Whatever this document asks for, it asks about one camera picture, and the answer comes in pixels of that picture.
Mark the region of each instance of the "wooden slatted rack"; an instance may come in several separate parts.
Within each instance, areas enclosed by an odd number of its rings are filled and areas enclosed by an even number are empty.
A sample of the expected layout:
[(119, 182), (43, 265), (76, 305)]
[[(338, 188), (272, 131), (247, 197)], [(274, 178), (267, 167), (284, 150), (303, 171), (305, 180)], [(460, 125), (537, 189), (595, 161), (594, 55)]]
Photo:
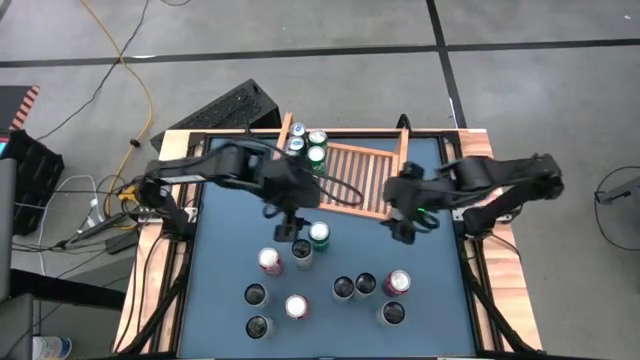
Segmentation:
[[(284, 149), (293, 114), (287, 113), (282, 122), (277, 146)], [(320, 198), (321, 210), (364, 216), (377, 220), (389, 218), (391, 208), (382, 199), (385, 181), (397, 176), (407, 160), (409, 131), (400, 131), (394, 152), (329, 142), (327, 144), (327, 175), (352, 185), (362, 194), (362, 203), (357, 206), (344, 205), (326, 193)], [(333, 197), (346, 201), (358, 200), (353, 191), (327, 179), (320, 179), (320, 186)]]

